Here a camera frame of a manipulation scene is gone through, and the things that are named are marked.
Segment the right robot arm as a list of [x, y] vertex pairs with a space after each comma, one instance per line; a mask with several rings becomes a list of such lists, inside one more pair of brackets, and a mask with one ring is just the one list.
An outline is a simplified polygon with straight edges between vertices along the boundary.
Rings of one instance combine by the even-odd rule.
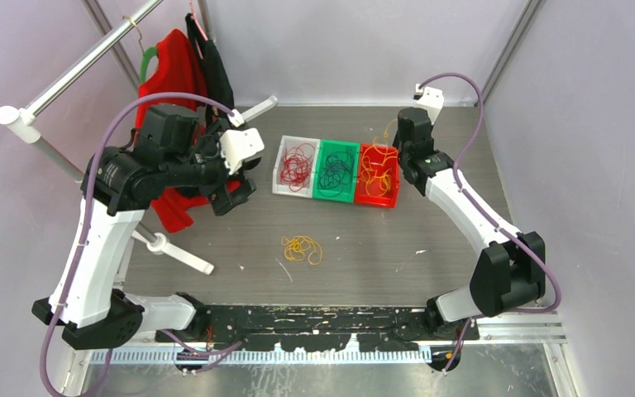
[[467, 285], [426, 303], [427, 331], [444, 340], [461, 320], [493, 317], [543, 297], [546, 275], [539, 264], [545, 243], [535, 232], [520, 232], [484, 202], [454, 168], [453, 159], [435, 149], [432, 128], [426, 110], [404, 108], [397, 116], [393, 145], [406, 181], [445, 212], [478, 256]]

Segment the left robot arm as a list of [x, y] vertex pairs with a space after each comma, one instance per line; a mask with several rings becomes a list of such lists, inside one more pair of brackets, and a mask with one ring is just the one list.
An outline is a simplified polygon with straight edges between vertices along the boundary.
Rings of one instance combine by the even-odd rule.
[[146, 210], [167, 189], [201, 194], [222, 216], [246, 202], [255, 183], [244, 175], [265, 144], [238, 115], [203, 127], [198, 114], [171, 103], [146, 109], [125, 146], [108, 146], [91, 159], [69, 263], [55, 292], [33, 314], [76, 350], [113, 349], [141, 332], [168, 332], [196, 342], [210, 318], [190, 294], [128, 294], [115, 286], [127, 245]]

